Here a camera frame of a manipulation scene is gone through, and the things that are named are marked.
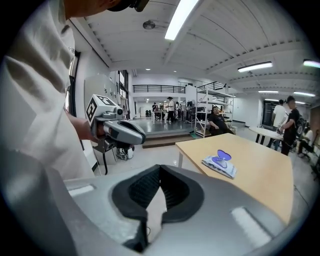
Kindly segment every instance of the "ceiling light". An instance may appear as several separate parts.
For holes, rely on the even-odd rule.
[[[307,93],[307,92],[301,92],[301,91],[295,91],[294,94],[302,95],[302,96],[308,96],[308,97],[314,97],[314,96],[316,96],[316,95],[313,94],[313,93]]]
[[[305,59],[303,61],[303,65],[307,67],[314,67],[314,68],[320,68],[320,62],[313,61],[313,60],[307,60]]]
[[[279,91],[277,90],[258,90],[260,94],[277,94]]]
[[[238,71],[239,72],[246,72],[246,71],[250,71],[250,70],[265,69],[265,68],[270,68],[270,67],[272,67],[272,62],[268,61],[268,62],[262,62],[262,63],[253,64],[253,65],[249,65],[249,66],[239,67]]]
[[[265,98],[264,100],[269,101],[269,102],[278,102],[279,101],[278,99],[275,99],[275,98]]]
[[[187,17],[191,13],[199,0],[180,0],[178,7],[176,8],[169,28],[166,31],[165,39],[175,40],[177,34],[185,23]]]

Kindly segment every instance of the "table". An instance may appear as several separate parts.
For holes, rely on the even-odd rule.
[[[229,182],[274,211],[286,224],[293,206],[294,180],[291,160],[284,154],[229,133],[175,143],[179,149],[178,166],[186,156],[209,177]],[[223,150],[231,155],[237,168],[230,179],[202,164],[202,159]]]
[[[280,140],[280,141],[282,141],[284,139],[284,137],[282,135],[280,135],[279,133],[277,133],[276,131],[272,131],[272,130],[268,130],[268,129],[264,129],[264,128],[259,128],[259,127],[253,127],[253,126],[250,126],[249,130],[257,133],[256,140],[255,140],[256,143],[259,142],[259,137],[260,137],[260,135],[262,135],[261,142],[260,142],[261,145],[264,144],[266,136],[270,137],[272,139],[275,139],[275,140]]]
[[[166,110],[151,111],[152,120],[156,120],[155,113],[160,113],[161,120],[163,120],[162,113],[164,113],[164,118],[167,119],[167,111]]]

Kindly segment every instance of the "white t-shirt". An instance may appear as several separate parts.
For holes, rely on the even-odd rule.
[[[307,137],[309,139],[309,141],[307,141],[306,139],[303,139],[303,140],[308,142],[309,146],[312,146],[312,143],[313,143],[312,140],[314,138],[314,133],[312,132],[312,130],[309,130],[304,136]]]
[[[175,103],[174,103],[174,101],[173,100],[170,100],[169,101],[169,105],[168,105],[169,107],[168,107],[168,110],[169,111],[175,111]]]
[[[64,111],[74,45],[63,0],[47,0],[23,25],[0,68],[1,144],[64,180],[94,176]]]
[[[273,113],[275,114],[273,126],[278,127],[286,115],[286,109],[281,105],[277,105],[275,106]]]

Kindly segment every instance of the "person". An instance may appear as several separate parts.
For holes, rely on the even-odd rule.
[[[219,108],[213,107],[211,115],[209,116],[209,132],[211,135],[216,136],[220,134],[234,134],[226,125],[224,117],[219,114]]]
[[[286,109],[284,107],[284,101],[282,99],[279,100],[279,105],[275,106],[273,113],[272,113],[272,119],[273,122],[272,131],[276,131],[277,128],[282,125],[282,123],[286,120]],[[269,144],[267,145],[268,148],[271,148],[271,145],[273,143],[274,139],[270,138]],[[278,149],[279,140],[276,141],[274,150]]]
[[[303,157],[304,154],[302,154],[303,148],[305,148],[308,152],[312,152],[312,143],[313,143],[314,133],[310,129],[310,126],[307,124],[307,126],[304,129],[304,135],[302,135],[301,142],[299,144],[298,148],[298,157]]]
[[[286,103],[291,109],[291,112],[288,116],[287,122],[282,125],[279,130],[281,133],[284,130],[281,153],[287,156],[293,143],[296,140],[297,123],[300,117],[300,113],[296,108],[296,100],[294,97],[289,96],[286,100]]]
[[[167,121],[171,120],[171,123],[173,123],[173,121],[175,120],[174,118],[175,103],[172,100],[172,97],[168,97],[167,99],[169,100],[169,104],[165,106],[168,109],[168,117],[166,120]]]
[[[0,104],[7,111],[1,115],[2,146],[59,171],[64,180],[94,177],[80,140],[97,139],[86,119],[64,110],[75,48],[66,21],[129,5],[123,0],[47,0],[39,6],[1,63]],[[105,135],[103,127],[97,134]]]

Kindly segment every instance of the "white table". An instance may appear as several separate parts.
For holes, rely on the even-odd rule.
[[[255,140],[256,143],[259,142],[260,135],[262,135],[261,141],[260,141],[261,145],[264,144],[266,136],[270,137],[272,139],[275,139],[275,140],[280,140],[280,141],[282,141],[284,139],[284,137],[282,135],[280,135],[279,133],[277,133],[276,131],[272,131],[272,130],[268,130],[268,129],[264,129],[264,128],[259,128],[259,127],[253,127],[253,126],[250,126],[249,130],[251,130],[257,134],[256,140]]]
[[[163,120],[162,113],[164,113],[164,118],[165,119],[167,118],[167,111],[166,110],[151,111],[151,113],[152,113],[152,120],[154,120],[154,121],[156,121],[155,113],[160,113],[161,120]]]

